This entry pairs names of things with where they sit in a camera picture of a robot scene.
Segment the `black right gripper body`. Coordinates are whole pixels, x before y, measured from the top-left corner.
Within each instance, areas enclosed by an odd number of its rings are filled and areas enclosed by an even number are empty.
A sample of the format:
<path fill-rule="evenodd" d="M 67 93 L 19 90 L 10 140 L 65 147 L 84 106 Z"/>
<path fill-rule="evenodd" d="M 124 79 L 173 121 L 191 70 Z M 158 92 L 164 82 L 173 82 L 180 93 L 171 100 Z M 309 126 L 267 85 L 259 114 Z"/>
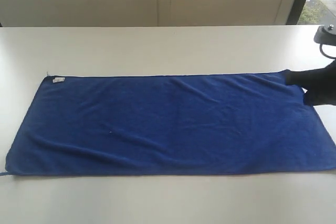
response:
<path fill-rule="evenodd" d="M 324 68 L 312 71 L 315 106 L 335 105 L 335 60 Z"/>

